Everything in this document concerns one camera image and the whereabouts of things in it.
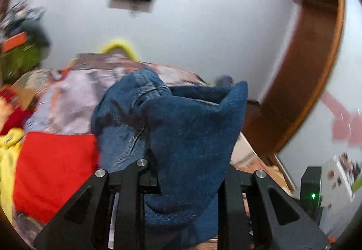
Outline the yellow garment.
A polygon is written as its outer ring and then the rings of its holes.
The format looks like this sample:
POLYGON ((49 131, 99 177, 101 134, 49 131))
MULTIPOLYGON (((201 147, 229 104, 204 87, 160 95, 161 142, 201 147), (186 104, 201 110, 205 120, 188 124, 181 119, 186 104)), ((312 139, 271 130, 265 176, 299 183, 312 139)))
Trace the yellow garment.
POLYGON ((1 135, 1 208, 12 223, 13 192, 15 170, 21 150, 23 129, 10 129, 6 135, 1 135))

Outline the red folded garment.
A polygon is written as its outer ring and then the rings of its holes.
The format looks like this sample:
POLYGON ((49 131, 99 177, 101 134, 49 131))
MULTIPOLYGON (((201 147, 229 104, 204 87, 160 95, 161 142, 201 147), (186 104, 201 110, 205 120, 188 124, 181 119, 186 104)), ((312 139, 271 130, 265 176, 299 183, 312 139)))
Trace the red folded garment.
POLYGON ((16 211, 48 223, 98 168, 93 135, 26 134, 15 171, 16 211))

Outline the green patterned covered cabinet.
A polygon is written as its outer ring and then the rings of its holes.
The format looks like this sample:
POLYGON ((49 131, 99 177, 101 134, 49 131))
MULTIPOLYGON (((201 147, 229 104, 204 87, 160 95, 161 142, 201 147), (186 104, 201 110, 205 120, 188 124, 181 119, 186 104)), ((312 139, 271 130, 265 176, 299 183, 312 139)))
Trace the green patterned covered cabinet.
POLYGON ((1 54, 1 73, 5 83, 14 83, 41 62, 40 49, 28 42, 1 54))

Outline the newspaper print bed sheet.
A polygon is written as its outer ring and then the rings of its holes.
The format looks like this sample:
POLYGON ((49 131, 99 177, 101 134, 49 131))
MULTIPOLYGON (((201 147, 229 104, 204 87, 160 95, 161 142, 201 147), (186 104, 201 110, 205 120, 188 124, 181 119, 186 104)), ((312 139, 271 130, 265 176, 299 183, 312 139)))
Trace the newspaper print bed sheet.
MULTIPOLYGON (((35 87, 40 93, 35 113, 25 122, 24 137, 29 132, 91 135, 91 114, 106 90, 124 75, 146 66, 115 54, 81 54, 59 82, 51 82, 50 73, 43 69, 23 75, 18 84, 35 87)), ((12 224, 28 245, 45 226, 16 211, 14 204, 12 224)))

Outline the brown wooden wardrobe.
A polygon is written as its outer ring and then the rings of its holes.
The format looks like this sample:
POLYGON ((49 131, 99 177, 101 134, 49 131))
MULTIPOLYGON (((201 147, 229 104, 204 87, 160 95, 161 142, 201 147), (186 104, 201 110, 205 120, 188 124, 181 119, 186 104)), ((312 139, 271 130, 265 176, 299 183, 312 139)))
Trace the brown wooden wardrobe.
POLYGON ((298 131, 336 60, 345 0, 299 0, 301 14, 282 65, 243 134, 261 158, 278 153, 298 131))

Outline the orange box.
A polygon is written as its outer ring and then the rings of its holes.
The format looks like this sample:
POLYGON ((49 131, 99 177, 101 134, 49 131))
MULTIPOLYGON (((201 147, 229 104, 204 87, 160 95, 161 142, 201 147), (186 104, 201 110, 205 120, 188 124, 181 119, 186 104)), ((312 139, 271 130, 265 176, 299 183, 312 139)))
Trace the orange box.
POLYGON ((26 32, 22 32, 20 34, 14 35, 8 38, 1 46, 1 52, 6 53, 11 49, 14 49, 27 41, 26 32))

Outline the blue denim jeans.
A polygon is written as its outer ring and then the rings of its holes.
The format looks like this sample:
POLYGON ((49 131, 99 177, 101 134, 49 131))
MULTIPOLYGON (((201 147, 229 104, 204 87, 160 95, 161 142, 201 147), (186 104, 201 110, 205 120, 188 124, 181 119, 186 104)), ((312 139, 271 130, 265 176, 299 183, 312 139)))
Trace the blue denim jeans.
POLYGON ((145 197, 147 249, 186 249, 217 234, 218 197, 244 123, 248 85, 167 86, 150 68, 122 77, 91 117, 100 166, 147 159, 160 194, 145 197))

